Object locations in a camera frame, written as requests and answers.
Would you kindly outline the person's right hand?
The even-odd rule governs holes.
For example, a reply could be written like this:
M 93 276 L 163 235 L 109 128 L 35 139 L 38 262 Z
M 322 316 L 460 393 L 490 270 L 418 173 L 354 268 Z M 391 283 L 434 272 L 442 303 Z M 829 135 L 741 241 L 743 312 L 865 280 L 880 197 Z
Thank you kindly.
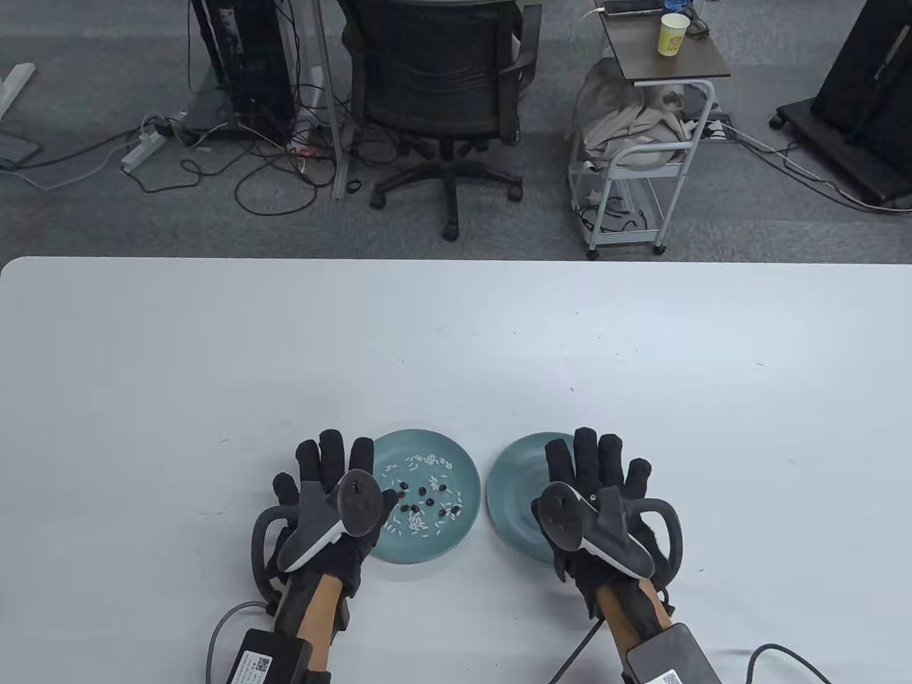
M 573 579 L 590 618 L 625 622 L 642 639 L 670 626 L 668 584 L 682 564 L 682 528 L 675 509 L 648 498 L 651 464 L 622 463 L 623 443 L 589 427 L 572 446 L 545 446 L 549 482 L 534 499 L 534 521 L 559 580 Z

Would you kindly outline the person's left hand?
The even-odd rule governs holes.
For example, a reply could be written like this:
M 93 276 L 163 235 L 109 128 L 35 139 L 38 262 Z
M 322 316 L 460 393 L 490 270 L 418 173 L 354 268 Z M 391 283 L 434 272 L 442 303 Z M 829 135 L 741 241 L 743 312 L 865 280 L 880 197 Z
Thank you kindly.
M 319 482 L 325 493 L 338 484 L 348 470 L 373 472 L 374 442 L 369 437 L 359 437 L 353 443 L 351 456 L 346 458 L 344 440 L 335 429 L 323 430 L 317 441 L 305 440 L 296 449 L 299 463 L 299 482 Z M 361 567 L 378 543 L 379 535 L 396 507 L 398 495 L 394 489 L 382 492 L 383 512 L 379 514 L 369 533 L 355 538 L 344 534 L 335 544 L 329 544 L 317 553 L 303 568 L 331 576 L 341 581 L 342 596 L 351 599 L 361 587 Z

